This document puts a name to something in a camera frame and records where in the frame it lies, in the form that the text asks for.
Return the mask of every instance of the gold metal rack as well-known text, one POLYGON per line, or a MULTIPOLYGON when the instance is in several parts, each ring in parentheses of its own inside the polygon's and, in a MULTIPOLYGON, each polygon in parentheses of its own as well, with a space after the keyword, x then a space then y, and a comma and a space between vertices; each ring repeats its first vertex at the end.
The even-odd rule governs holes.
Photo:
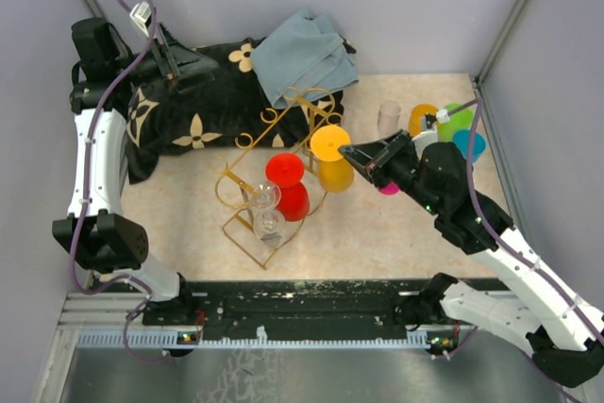
POLYGON ((241 133, 240 137, 235 139, 235 144, 237 145, 237 147, 244 150, 243 153, 238 158, 236 158, 231 164, 229 164, 227 162, 227 160, 225 160, 224 158, 219 158, 219 160, 222 162, 224 168, 220 169, 220 170, 213 169, 214 172, 216 172, 217 174, 220 175, 218 177, 218 179, 216 180, 216 184, 214 186, 214 193, 216 194, 216 198, 224 206, 236 210, 235 213, 222 225, 223 233, 242 252, 244 252, 244 254, 249 259, 251 259, 260 268, 262 268, 264 270, 266 270, 266 265, 268 264, 268 262, 270 260, 273 259, 273 257, 277 254, 277 252, 279 250, 281 250, 281 248, 284 245, 291 242, 295 238, 295 236, 298 234, 298 232, 302 229, 302 226, 304 226, 306 218, 308 218, 309 216, 312 216, 315 212, 317 212, 323 206, 323 203, 327 197, 327 192, 323 193, 323 196, 320 198, 319 202, 316 204, 315 207, 311 207, 311 210, 310 210, 309 214, 306 216, 306 218, 302 219, 301 221, 298 221, 298 225, 296 226, 294 231, 289 235, 289 237, 285 238, 277 247, 270 248, 271 250, 270 250, 270 254, 269 254, 268 258, 266 260, 262 260, 256 256, 254 256, 254 254, 252 254, 248 250, 247 247, 245 247, 243 244, 241 244, 231 234, 229 234, 227 232, 227 227, 232 222, 237 221, 241 225, 243 225, 247 230, 249 230, 251 232, 251 234, 253 235, 254 241, 256 241, 258 243, 262 243, 262 241, 259 240, 256 237, 256 235, 254 234, 254 228, 253 228, 254 214, 253 214, 252 210, 249 208, 249 201, 257 193, 257 189, 253 185, 251 185, 247 181, 245 181, 243 178, 241 178, 239 175, 237 175, 235 173, 235 167, 237 167, 243 161, 245 156, 247 156, 248 153, 251 150, 253 150, 254 147, 258 145, 258 143, 260 143, 260 141, 279 123, 279 121, 281 121, 281 119, 285 115, 287 115, 287 113, 291 109, 300 108, 304 111, 305 116, 308 118, 309 134, 302 140, 302 142, 300 142, 298 145, 296 145, 293 149, 289 150, 288 152, 301 155, 301 158, 304 162, 304 166, 305 166, 306 170, 313 176, 317 176, 317 173, 316 173, 317 172, 317 169, 316 169, 317 161, 316 161, 315 156, 310 151, 310 137, 312 137, 312 134, 314 133, 314 131, 316 131, 319 127, 325 126, 325 125, 338 124, 342 120, 342 114, 338 113, 338 112, 334 112, 335 107, 336 107, 336 102, 335 102, 333 95, 331 95, 331 93, 327 92, 326 90, 323 90, 320 88, 311 88, 311 89, 306 90, 305 92, 300 93, 295 88, 290 87, 288 92, 293 92, 293 93, 295 93, 295 95, 294 96, 289 96, 289 95, 283 96, 289 102, 289 106, 286 109, 283 109, 283 110, 280 110, 279 112, 277 112, 277 110, 275 110, 275 109, 268 108, 265 111, 260 113, 261 120, 266 125, 268 125, 268 127, 266 127, 266 129, 264 129, 264 131, 258 136, 258 138, 254 139, 252 137, 252 135, 247 132, 241 133), (305 96, 309 92, 323 92, 325 95, 327 95, 329 97, 329 101, 319 102, 318 105, 315 106, 312 104, 311 101, 309 101, 305 98, 305 96), (322 103, 327 104, 326 106, 324 106, 323 109, 321 109, 319 107, 322 103), (265 114, 270 114, 271 118, 267 118, 265 114), (246 139, 247 144, 241 144, 240 139, 241 140, 246 139), (243 199, 242 203, 236 203, 236 204, 228 203, 220 195, 219 188, 220 188, 221 183, 225 180, 225 178, 231 180, 239 187, 239 189, 242 193, 242 199, 243 199), (245 219, 243 217, 244 212, 247 213, 247 216, 249 219, 245 219))

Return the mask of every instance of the white connector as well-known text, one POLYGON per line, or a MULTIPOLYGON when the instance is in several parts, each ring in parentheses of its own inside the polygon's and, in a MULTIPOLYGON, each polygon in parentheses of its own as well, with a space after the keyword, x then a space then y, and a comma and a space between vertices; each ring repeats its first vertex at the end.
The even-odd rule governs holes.
POLYGON ((149 29, 151 25, 151 7, 146 2, 136 4, 130 11, 130 21, 134 25, 137 32, 143 34, 145 38, 149 38, 149 29))
POLYGON ((447 109, 440 109, 436 112, 436 120, 438 123, 447 123, 450 119, 449 111, 447 109))

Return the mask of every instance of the blue cup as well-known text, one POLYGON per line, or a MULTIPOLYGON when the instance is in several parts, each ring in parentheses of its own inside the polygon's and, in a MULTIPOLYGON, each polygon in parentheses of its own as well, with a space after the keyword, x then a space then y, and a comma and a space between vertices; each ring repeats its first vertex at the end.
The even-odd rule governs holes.
MULTIPOLYGON (((453 134, 453 143, 457 145, 463 154, 465 160, 468 159, 468 144, 470 143, 470 130, 461 129, 453 134)), ((472 163, 476 162, 484 150, 487 149, 487 142, 484 140, 481 134, 476 133, 474 138, 474 150, 472 154, 472 163)))

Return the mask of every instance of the orange cup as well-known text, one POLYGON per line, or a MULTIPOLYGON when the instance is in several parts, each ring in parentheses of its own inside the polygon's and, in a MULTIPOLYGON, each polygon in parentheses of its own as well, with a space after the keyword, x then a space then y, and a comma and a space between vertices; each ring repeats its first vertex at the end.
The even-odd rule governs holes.
POLYGON ((411 111, 411 117, 409 118, 409 133, 411 136, 416 136, 422 132, 422 117, 430 114, 436 115, 438 108, 431 104, 418 104, 411 111))

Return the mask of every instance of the beige table surface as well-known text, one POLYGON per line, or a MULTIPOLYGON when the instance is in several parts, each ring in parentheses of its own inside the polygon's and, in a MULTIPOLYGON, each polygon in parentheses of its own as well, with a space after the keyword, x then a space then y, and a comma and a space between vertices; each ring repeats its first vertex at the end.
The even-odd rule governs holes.
MULTIPOLYGON (((358 85, 344 92, 344 127, 353 143, 377 138, 379 105, 389 99, 400 104, 401 126, 406 128, 413 106, 462 103, 473 99, 473 91, 467 75, 362 76, 358 85)), ((147 181, 126 184, 122 197, 126 217, 145 227, 150 252, 189 280, 414 278, 438 272, 492 276, 443 240, 432 226, 433 218, 407 196, 381 195, 358 175, 348 191, 327 197, 264 271, 223 235, 221 225, 234 210, 214 196, 217 176, 211 165, 217 157, 233 161, 241 153, 214 148, 161 157, 147 181)), ((253 153, 253 162, 245 165, 246 177, 260 181, 266 161, 276 151, 253 153)), ((506 207, 489 149, 476 164, 475 181, 479 191, 506 207)), ((232 231, 256 245, 241 226, 232 231)))

